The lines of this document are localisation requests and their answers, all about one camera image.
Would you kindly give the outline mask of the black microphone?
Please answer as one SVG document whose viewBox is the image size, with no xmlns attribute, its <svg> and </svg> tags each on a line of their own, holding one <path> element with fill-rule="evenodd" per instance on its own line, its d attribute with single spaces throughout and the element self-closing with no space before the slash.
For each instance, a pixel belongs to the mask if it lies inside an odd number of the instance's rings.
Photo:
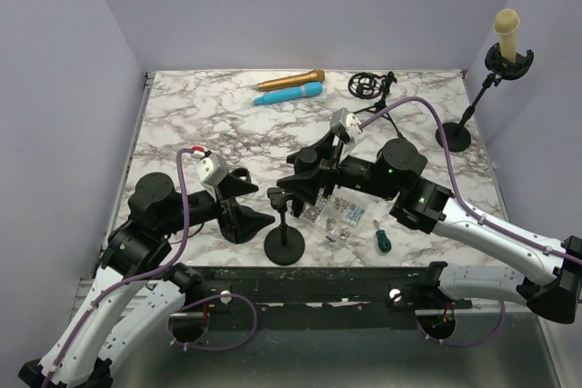
<svg viewBox="0 0 582 388">
<path fill-rule="evenodd" d="M 325 168 L 322 159 L 314 147 L 302 148 L 293 163 L 295 186 L 316 188 L 322 184 Z"/>
</svg>

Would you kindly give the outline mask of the black tripod microphone stand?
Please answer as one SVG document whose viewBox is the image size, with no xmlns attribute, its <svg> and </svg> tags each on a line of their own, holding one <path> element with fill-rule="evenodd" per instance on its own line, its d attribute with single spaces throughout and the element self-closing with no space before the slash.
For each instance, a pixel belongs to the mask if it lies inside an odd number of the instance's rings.
<svg viewBox="0 0 582 388">
<path fill-rule="evenodd" d="M 384 75 L 371 72 L 352 75 L 347 84 L 348 92 L 357 99 L 375 101 L 372 105 L 355 111 L 355 114 L 379 114 L 387 107 L 386 100 L 390 94 L 390 87 L 396 83 L 397 78 L 393 71 L 388 71 Z"/>
</svg>

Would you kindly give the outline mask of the cream microphone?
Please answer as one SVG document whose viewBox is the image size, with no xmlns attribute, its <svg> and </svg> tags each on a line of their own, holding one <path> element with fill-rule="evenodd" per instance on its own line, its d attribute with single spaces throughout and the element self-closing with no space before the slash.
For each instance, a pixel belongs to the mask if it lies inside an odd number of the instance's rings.
<svg viewBox="0 0 582 388">
<path fill-rule="evenodd" d="M 503 9 L 495 17 L 494 30 L 498 35 L 501 56 L 514 63 L 517 59 L 517 29 L 520 19 L 514 9 Z"/>
</svg>

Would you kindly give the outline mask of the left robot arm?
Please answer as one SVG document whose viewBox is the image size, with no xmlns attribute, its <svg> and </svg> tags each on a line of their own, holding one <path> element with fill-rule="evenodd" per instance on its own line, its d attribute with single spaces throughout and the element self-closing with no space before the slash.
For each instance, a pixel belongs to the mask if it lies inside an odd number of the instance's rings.
<svg viewBox="0 0 582 388">
<path fill-rule="evenodd" d="M 164 272 L 167 238 L 190 225 L 217 221 L 230 243 L 250 241 L 275 219 L 242 206 L 257 191 L 244 168 L 214 170 L 203 163 L 203 190 L 181 196 L 163 173 L 143 176 L 130 196 L 128 220 L 108 238 L 95 279 L 72 322 L 44 357 L 25 363 L 18 377 L 29 387 L 109 387 L 141 341 L 181 309 L 195 309 L 203 278 L 178 263 Z"/>
</svg>

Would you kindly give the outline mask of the gold microphone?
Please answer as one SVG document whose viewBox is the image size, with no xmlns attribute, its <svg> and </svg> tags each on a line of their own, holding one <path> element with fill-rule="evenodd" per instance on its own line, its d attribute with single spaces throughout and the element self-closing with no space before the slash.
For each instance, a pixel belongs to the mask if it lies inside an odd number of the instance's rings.
<svg viewBox="0 0 582 388">
<path fill-rule="evenodd" d="M 299 75 L 291 75 L 283 78 L 267 80 L 256 85 L 259 92 L 271 92 L 289 87 L 301 86 L 311 82 L 324 82 L 326 74 L 321 69 L 314 69 Z"/>
</svg>

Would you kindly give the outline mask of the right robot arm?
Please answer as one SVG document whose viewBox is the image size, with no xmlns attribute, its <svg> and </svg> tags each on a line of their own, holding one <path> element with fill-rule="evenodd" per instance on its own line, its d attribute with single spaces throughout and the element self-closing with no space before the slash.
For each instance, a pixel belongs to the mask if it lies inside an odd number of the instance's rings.
<svg viewBox="0 0 582 388">
<path fill-rule="evenodd" d="M 348 145 L 328 133 L 287 157 L 292 175 L 277 187 L 314 204 L 337 187 L 384 200 L 390 213 L 410 230 L 455 240 L 498 261 L 502 267 L 470 270 L 447 265 L 422 281 L 420 301 L 437 308 L 452 300 L 480 298 L 522 304 L 555 323 L 576 319 L 581 295 L 581 240 L 536 234 L 465 202 L 458 191 L 425 177 L 427 159 L 406 139 L 387 141 L 373 162 L 346 154 Z"/>
</svg>

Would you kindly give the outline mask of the blue microphone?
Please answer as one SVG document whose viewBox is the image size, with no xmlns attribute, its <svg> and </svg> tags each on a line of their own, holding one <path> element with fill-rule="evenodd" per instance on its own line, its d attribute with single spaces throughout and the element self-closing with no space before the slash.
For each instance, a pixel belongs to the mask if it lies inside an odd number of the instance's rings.
<svg viewBox="0 0 582 388">
<path fill-rule="evenodd" d="M 253 105 L 276 104 L 304 97 L 314 97 L 323 93 L 320 82 L 311 82 L 305 85 L 290 87 L 264 94 L 253 101 Z"/>
</svg>

